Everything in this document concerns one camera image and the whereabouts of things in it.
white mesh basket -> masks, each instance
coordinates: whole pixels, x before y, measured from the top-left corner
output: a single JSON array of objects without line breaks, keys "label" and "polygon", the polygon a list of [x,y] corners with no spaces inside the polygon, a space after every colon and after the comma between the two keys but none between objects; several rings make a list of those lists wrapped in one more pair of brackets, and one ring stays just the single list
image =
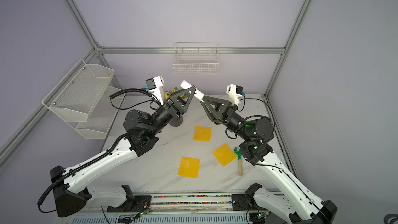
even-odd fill
[{"label": "white mesh basket", "polygon": [[176,47],[174,74],[218,74],[217,47]]},{"label": "white mesh basket", "polygon": [[85,64],[52,102],[43,104],[63,121],[87,121],[113,78],[114,70]]},{"label": "white mesh basket", "polygon": [[[85,122],[79,122],[75,130],[86,139],[104,139],[109,132],[112,122],[116,117],[118,109],[112,107],[109,96],[120,89],[115,87],[107,87],[105,93],[99,100],[96,108]],[[116,107],[120,107],[124,94],[112,99],[112,103]]]}]

table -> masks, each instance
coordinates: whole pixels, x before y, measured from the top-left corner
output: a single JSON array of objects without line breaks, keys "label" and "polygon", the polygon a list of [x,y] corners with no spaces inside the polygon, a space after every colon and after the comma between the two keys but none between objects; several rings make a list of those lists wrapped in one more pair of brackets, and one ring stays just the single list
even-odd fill
[{"label": "table", "polygon": [[[210,96],[228,99],[226,94]],[[257,94],[246,95],[246,97],[262,99],[261,95]],[[146,100],[148,100],[147,96],[126,96],[122,108]],[[134,109],[151,114],[154,112],[150,109],[148,102]],[[119,110],[103,150],[110,147],[118,136],[126,132],[122,123],[128,111]],[[239,114],[244,118],[256,114],[268,116],[265,105],[257,100],[246,100],[246,106]],[[135,193],[243,192],[253,183],[259,183],[270,191],[278,191],[265,174],[244,159],[242,160],[243,176],[238,175],[237,158],[225,167],[221,166],[212,152],[225,143],[233,150],[243,140],[240,137],[237,139],[226,137],[226,127],[213,124],[196,98],[192,99],[183,118],[183,123],[179,127],[168,125],[157,134],[159,141],[149,152],[119,165],[97,178],[94,184],[103,187],[117,187],[125,184],[129,185]],[[193,140],[196,126],[212,128],[210,142]],[[277,139],[273,138],[268,144],[286,165]],[[197,179],[177,175],[183,156],[201,160]]]}]

yellow paper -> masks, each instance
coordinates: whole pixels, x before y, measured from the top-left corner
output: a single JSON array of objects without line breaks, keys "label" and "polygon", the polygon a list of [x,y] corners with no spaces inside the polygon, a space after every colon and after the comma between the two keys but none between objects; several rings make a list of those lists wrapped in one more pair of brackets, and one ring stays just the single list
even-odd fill
[{"label": "yellow paper", "polygon": [[193,140],[210,142],[211,127],[195,127]]},{"label": "yellow paper", "polygon": [[220,146],[217,150],[213,151],[213,154],[223,167],[237,157],[227,144]]},{"label": "yellow paper", "polygon": [[198,178],[200,159],[182,157],[178,175],[183,177]]}]

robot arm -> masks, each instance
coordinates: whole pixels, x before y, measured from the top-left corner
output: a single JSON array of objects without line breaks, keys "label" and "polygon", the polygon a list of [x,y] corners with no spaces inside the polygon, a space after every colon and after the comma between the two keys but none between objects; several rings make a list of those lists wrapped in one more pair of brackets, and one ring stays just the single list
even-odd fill
[{"label": "robot arm", "polygon": [[[111,207],[124,205],[122,206],[123,209],[127,210],[134,207],[132,205],[134,204],[134,196],[126,185],[122,186],[125,194],[122,193],[122,189],[120,191],[119,189],[99,189],[96,186],[90,186],[88,189],[87,186],[109,170],[140,157],[152,149],[159,140],[155,135],[161,132],[171,120],[179,119],[187,111],[196,90],[194,87],[179,90],[165,99],[161,77],[149,79],[147,84],[154,89],[158,95],[157,98],[163,104],[153,114],[136,109],[129,111],[123,122],[127,133],[118,137],[112,147],[106,151],[66,169],[61,166],[53,168],[50,171],[52,185],[48,187],[37,202],[39,209],[51,190],[54,191],[55,205],[59,217],[72,215],[85,207],[87,203],[92,205],[94,202],[106,201],[106,204]],[[126,89],[111,95],[110,99],[132,91],[142,92],[150,97],[153,96],[142,89]],[[189,96],[183,99],[181,96],[184,94],[189,94]]]},{"label": "robot arm", "polygon": [[[183,88],[192,87],[184,81]],[[209,97],[200,92],[195,97],[215,124],[223,124],[227,130],[241,137],[239,147],[246,161],[264,172],[288,199],[278,197],[254,184],[246,192],[249,206],[254,209],[266,208],[287,223],[331,223],[337,208],[331,201],[322,201],[308,190],[279,160],[268,142],[274,138],[273,125],[270,118],[254,115],[247,118],[236,113],[239,98],[242,97],[242,87],[229,85],[227,94],[229,100]]]}]

wire basket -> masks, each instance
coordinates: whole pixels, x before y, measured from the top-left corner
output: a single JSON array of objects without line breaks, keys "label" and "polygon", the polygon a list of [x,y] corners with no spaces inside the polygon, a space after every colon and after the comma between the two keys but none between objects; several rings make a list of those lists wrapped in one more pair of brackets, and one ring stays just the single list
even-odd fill
[{"label": "wire basket", "polygon": [[200,47],[200,44],[207,44],[208,46],[209,43],[195,44],[198,44],[197,47],[176,47],[176,54],[173,62],[174,74],[218,74],[217,46]]},{"label": "wire basket", "polygon": [[48,96],[42,101],[65,122],[87,121],[113,78],[113,69],[83,60],[78,63],[82,67],[62,92],[52,102],[45,103]]},{"label": "wire basket", "polygon": [[[118,109],[112,107],[109,96],[119,91],[120,89],[118,88],[107,87],[88,120],[79,122],[77,126],[74,127],[85,139],[106,138],[118,111]],[[116,107],[120,107],[124,96],[123,94],[112,99],[113,104]]]}]

